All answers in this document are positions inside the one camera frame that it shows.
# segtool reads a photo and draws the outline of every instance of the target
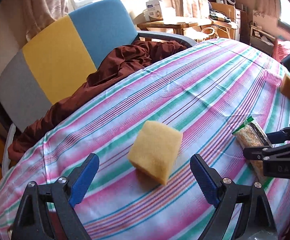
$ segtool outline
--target gray cushion panel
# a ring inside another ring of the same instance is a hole
[[[52,106],[19,51],[0,76],[0,102],[21,130],[42,118]]]

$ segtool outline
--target pink plastic bottle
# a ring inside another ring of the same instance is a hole
[[[282,85],[283,77],[281,77],[278,74],[274,74],[269,70],[264,70],[263,71],[263,79],[272,85],[280,87]]]

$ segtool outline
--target brown cloth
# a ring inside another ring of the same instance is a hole
[[[130,74],[186,49],[176,41],[135,41],[132,45],[112,50],[101,63],[98,71],[87,77],[77,91],[54,104],[45,117],[28,126],[8,147],[9,159],[19,161],[24,153],[35,145],[61,121],[92,98],[126,78]]]

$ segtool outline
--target chair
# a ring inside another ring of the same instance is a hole
[[[12,120],[5,145],[3,175],[9,166],[7,148],[20,131],[42,118],[57,101],[71,96],[107,54],[140,37],[175,40],[186,47],[188,37],[136,31],[120,0],[86,5],[55,21],[19,51],[0,76],[0,103]]]

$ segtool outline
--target pink pillow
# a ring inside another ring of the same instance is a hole
[[[290,41],[282,41],[276,39],[273,50],[273,58],[281,62],[287,55],[290,54]]]

